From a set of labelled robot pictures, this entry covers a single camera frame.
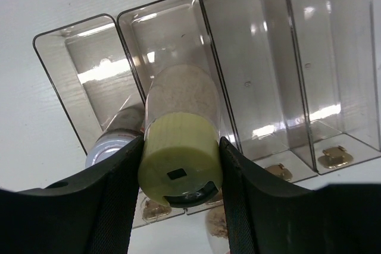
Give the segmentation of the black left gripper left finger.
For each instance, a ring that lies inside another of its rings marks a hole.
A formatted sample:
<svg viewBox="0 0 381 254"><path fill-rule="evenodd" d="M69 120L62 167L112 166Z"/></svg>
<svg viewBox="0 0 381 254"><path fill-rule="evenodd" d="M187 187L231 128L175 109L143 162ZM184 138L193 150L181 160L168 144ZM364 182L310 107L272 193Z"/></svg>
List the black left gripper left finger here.
<svg viewBox="0 0 381 254"><path fill-rule="evenodd" d="M126 253L143 138L44 189L1 191L2 253Z"/></svg>

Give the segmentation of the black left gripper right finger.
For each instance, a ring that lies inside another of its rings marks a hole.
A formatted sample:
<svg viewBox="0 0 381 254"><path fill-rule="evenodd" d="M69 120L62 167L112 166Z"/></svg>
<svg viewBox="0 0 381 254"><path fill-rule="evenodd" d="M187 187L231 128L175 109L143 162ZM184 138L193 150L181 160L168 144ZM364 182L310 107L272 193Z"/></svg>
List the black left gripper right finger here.
<svg viewBox="0 0 381 254"><path fill-rule="evenodd" d="M220 139L231 253L379 253L380 185L309 190L284 181Z"/></svg>

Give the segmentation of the pink-lid spice bottle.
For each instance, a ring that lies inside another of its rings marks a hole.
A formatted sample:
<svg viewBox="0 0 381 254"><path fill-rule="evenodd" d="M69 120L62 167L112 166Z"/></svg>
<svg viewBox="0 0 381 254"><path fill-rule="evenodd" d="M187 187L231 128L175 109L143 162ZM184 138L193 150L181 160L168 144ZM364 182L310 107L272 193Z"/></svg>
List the pink-lid spice bottle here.
<svg viewBox="0 0 381 254"><path fill-rule="evenodd" d="M230 253L224 206L210 209L205 216L207 239L213 253Z"/></svg>

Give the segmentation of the clear-lid red spice jar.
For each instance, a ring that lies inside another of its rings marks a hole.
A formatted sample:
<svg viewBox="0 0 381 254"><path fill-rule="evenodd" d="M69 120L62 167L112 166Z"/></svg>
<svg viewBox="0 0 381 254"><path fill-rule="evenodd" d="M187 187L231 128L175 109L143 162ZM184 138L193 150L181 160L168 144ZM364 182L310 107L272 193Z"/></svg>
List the clear-lid red spice jar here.
<svg viewBox="0 0 381 254"><path fill-rule="evenodd" d="M144 119L145 110L142 105L133 105L119 110L88 151L85 168L109 158L137 136L143 136Z"/></svg>

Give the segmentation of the yellow-lid spice bottle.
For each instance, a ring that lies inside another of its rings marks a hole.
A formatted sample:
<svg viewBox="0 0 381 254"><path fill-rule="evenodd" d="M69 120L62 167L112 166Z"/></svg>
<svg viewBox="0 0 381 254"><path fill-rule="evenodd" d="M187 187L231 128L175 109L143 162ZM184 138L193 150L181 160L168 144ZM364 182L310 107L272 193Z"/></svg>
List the yellow-lid spice bottle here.
<svg viewBox="0 0 381 254"><path fill-rule="evenodd" d="M221 189L220 98L203 69L174 65L152 81L138 169L142 191L172 208L201 205Z"/></svg>

